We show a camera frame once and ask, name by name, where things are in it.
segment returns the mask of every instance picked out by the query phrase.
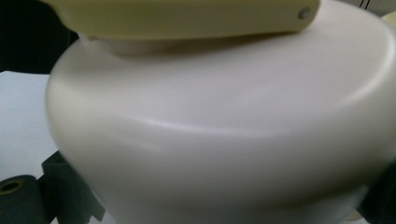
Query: pale yellow plastic part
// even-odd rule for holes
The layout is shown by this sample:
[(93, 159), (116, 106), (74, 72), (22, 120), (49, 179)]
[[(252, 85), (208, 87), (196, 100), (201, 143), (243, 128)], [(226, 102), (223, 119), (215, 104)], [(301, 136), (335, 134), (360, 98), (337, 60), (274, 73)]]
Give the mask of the pale yellow plastic part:
[(319, 0), (42, 0), (71, 30), (115, 39), (185, 39), (296, 32)]
[(384, 21), (387, 21), (390, 25), (396, 28), (396, 11), (385, 15), (382, 19)]

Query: black tape roll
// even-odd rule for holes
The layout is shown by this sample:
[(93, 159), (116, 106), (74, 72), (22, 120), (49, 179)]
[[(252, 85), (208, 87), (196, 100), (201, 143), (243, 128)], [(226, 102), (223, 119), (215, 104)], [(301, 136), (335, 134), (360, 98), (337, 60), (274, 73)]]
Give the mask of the black tape roll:
[(19, 175), (0, 182), (0, 223), (46, 223), (40, 189), (33, 176)]

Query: white container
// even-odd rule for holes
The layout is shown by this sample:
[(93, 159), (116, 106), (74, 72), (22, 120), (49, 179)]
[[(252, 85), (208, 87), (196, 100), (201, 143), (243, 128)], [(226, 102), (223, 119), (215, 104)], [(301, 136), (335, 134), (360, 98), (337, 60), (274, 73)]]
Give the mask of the white container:
[(49, 124), (118, 223), (336, 223), (395, 157), (395, 43), (335, 1), (299, 34), (77, 42)]

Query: metal screw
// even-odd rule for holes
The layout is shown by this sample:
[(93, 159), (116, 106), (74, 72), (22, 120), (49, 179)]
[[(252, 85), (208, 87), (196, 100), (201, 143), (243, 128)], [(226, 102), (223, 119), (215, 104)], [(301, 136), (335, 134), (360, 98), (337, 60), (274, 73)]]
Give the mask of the metal screw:
[(300, 20), (306, 19), (309, 16), (310, 12), (311, 12), (311, 8), (303, 7), (303, 9), (301, 9), (300, 12), (298, 13), (298, 18)]

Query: black object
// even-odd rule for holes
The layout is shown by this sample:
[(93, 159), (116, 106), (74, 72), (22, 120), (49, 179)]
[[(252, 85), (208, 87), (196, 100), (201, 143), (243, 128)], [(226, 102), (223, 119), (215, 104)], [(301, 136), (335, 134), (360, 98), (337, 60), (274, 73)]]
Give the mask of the black object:
[(36, 0), (0, 0), (0, 71), (48, 74), (77, 39)]
[(358, 211), (369, 223), (396, 223), (396, 162), (370, 189)]
[(0, 182), (0, 223), (87, 224), (105, 209), (59, 152), (42, 163), (44, 175), (15, 176)]

